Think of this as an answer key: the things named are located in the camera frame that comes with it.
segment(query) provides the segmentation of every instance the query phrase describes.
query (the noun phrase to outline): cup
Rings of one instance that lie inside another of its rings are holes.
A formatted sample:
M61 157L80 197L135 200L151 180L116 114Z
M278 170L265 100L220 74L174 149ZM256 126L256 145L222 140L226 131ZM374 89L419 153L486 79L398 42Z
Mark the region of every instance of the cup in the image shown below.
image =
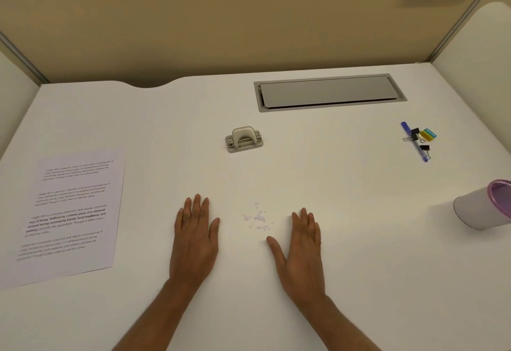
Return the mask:
M511 181L493 180L486 187L456 198L454 212L477 230L511 223Z

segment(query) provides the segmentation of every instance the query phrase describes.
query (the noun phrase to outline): forearm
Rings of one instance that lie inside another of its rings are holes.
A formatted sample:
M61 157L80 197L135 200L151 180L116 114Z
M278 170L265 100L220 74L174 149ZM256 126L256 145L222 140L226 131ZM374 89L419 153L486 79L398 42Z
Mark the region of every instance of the forearm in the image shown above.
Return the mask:
M337 309L328 296L299 309L329 351L380 351Z
M167 281L113 351L164 351L196 289Z

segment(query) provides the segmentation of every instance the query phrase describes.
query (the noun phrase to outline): paragraph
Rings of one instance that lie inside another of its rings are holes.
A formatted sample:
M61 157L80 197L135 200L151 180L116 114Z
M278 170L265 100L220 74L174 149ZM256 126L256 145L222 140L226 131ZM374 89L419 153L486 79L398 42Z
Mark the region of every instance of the paragraph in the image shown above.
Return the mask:
M84 249L86 245L97 241L98 236L103 232L89 232L80 235L42 240L41 242L23 244L18 252L17 261L29 258L43 257L51 254L65 253L67 251Z
M86 174L98 173L101 172L102 170L108 169L110 167L111 162L113 162L113 160L101 161L97 163L84 165L67 166L63 168L47 169L44 171L44 176L42 180L46 181L55 179L65 179L69 177L84 176Z
M69 226L73 224L82 224L92 221L100 221L106 215L107 205L80 208L65 212L56 212L50 215L39 215L30 219L25 231L25 238L48 233L49 230Z
M44 206L47 204L55 204L68 202L70 200L93 198L98 193L104 193L106 187L110 183L90 185L87 187L68 188L60 191L38 193L35 206Z

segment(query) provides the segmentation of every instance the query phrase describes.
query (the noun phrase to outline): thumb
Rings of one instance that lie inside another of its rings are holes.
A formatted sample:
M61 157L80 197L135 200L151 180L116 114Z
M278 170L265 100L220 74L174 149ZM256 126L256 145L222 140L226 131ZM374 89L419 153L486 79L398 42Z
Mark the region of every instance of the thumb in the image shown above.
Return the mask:
M211 246L218 251L218 230L220 228L220 218L216 218L211 222L211 226L209 227L209 241L211 242Z
M277 266L277 270L279 271L286 265L286 257L284 257L281 245L278 244L277 240L272 236L266 237L266 242L268 242L268 246L270 246L271 253L273 254L273 258L275 259L275 265Z

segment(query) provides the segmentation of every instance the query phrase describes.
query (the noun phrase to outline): purple rim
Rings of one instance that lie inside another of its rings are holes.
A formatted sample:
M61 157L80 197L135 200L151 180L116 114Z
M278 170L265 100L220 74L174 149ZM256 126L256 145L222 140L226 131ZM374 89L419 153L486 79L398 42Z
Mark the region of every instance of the purple rim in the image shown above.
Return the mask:
M508 212L507 210L504 210L498 203L497 201L495 200L495 198L493 197L493 194L492 194L492 186L494 184L498 184L498 183L508 183L511 185L511 181L509 180L506 180L506 179L497 179L497 180L493 180L491 181L489 184L488 184L488 187L487 187L487 194L488 194L488 199L493 203L493 205L495 206L496 209L498 209L500 211L501 214L503 214L504 216L508 217L511 219L511 212Z

